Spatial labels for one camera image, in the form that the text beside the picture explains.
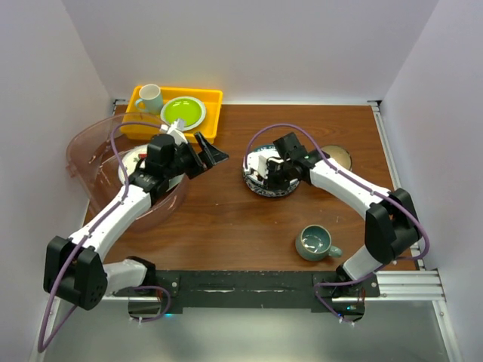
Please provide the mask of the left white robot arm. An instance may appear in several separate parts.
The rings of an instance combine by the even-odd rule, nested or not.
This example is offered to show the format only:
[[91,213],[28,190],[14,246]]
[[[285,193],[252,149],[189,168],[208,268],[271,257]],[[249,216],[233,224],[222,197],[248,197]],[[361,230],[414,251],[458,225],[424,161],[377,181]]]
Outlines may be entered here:
[[151,262],[137,257],[108,265],[103,261],[131,224],[167,193],[173,178],[193,179],[228,160],[228,154],[200,133],[195,138],[199,152],[170,134],[155,135],[146,147],[146,157],[125,175],[126,185],[112,201],[68,238],[57,236],[48,243],[45,292],[88,311],[103,296],[125,288],[140,296],[155,290],[155,266]]

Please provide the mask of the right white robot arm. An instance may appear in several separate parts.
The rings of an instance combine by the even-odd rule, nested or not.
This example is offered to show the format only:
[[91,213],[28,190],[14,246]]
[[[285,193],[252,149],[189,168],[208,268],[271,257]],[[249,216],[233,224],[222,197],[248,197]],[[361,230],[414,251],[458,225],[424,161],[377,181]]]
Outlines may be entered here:
[[257,171],[269,188],[284,188],[294,179],[304,181],[337,197],[365,221],[363,245],[337,268],[334,281],[319,282],[317,288],[337,288],[344,296],[354,296],[364,280],[400,259],[419,240],[424,241],[423,250],[429,250],[429,236],[407,191],[390,191],[356,176],[320,147],[307,151],[295,133],[273,145],[274,156],[257,158]]

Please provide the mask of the watermelon plate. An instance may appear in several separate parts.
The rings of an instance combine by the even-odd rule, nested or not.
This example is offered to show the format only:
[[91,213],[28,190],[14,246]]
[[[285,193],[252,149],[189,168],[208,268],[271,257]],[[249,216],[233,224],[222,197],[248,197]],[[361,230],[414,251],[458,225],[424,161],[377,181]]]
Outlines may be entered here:
[[260,155],[275,156],[275,157],[282,158],[273,144],[266,144],[263,146],[259,146],[248,154],[246,164],[243,164],[242,175],[245,181],[250,182],[255,186],[259,186],[267,189],[267,187],[265,187],[264,185],[265,180],[257,178],[257,166],[259,163]]
[[[123,154],[122,164],[124,165],[128,176],[130,176],[134,172],[137,162],[140,159],[145,158],[146,155],[147,155],[147,144],[136,146],[133,149],[127,151],[125,154]],[[169,185],[168,185],[168,191],[175,188],[181,182],[182,178],[183,177],[179,175],[174,177],[173,179],[170,179]]]

